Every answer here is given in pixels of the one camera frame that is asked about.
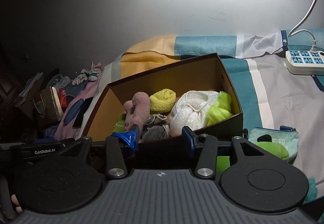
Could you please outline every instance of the light blue pouch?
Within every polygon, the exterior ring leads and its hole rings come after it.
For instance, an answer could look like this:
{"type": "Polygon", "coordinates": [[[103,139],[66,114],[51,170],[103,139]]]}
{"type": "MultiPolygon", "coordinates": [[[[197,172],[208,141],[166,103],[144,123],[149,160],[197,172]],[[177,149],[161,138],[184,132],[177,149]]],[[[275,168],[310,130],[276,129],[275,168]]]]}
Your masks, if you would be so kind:
{"type": "Polygon", "coordinates": [[[265,134],[271,136],[272,142],[282,144],[287,149],[289,153],[288,162],[297,156],[299,139],[296,129],[286,126],[280,126],[280,130],[256,127],[251,130],[248,140],[256,143],[258,138],[265,134]]]}

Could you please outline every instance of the gray ribbed panel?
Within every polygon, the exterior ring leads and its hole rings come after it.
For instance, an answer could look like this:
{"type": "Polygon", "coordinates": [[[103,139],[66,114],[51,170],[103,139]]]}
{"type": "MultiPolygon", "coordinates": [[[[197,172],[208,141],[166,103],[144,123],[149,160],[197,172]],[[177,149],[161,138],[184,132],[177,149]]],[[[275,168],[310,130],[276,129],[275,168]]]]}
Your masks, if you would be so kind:
{"type": "Polygon", "coordinates": [[[14,224],[293,224],[315,223],[300,210],[284,215],[259,215],[226,200],[211,180],[189,170],[135,170],[113,180],[95,201],[61,215],[26,210],[14,224]]]}

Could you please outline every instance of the white power strip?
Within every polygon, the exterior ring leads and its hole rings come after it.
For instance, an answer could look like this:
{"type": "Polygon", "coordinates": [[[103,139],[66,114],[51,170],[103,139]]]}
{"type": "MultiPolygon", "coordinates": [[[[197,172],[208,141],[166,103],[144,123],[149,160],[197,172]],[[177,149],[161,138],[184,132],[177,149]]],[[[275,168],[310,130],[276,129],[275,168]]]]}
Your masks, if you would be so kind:
{"type": "Polygon", "coordinates": [[[295,75],[324,75],[324,52],[286,51],[285,67],[295,75]]]}

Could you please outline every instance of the white wall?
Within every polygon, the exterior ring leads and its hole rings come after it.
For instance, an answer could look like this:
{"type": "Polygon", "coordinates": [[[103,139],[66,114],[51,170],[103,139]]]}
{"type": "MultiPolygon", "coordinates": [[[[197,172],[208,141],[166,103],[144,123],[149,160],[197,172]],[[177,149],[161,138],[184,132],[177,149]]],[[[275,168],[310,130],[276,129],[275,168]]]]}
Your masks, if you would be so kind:
{"type": "MultiPolygon", "coordinates": [[[[0,42],[22,75],[55,67],[75,77],[161,35],[264,34],[290,29],[312,0],[0,0],[0,42]],[[30,59],[21,58],[27,52],[30,59]]],[[[324,27],[318,0],[305,27],[324,27]]]]}

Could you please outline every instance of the metal screw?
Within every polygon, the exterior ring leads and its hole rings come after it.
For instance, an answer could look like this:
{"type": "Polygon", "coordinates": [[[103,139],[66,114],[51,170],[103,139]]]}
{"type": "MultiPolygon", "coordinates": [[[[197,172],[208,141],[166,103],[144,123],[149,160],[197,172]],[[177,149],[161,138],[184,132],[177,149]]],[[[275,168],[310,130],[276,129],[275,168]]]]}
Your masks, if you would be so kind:
{"type": "Polygon", "coordinates": [[[213,170],[210,168],[200,168],[197,170],[197,174],[201,176],[210,176],[213,174],[213,170]]]}
{"type": "Polygon", "coordinates": [[[125,171],[121,168],[112,168],[109,170],[109,174],[112,176],[122,176],[125,171]]]}

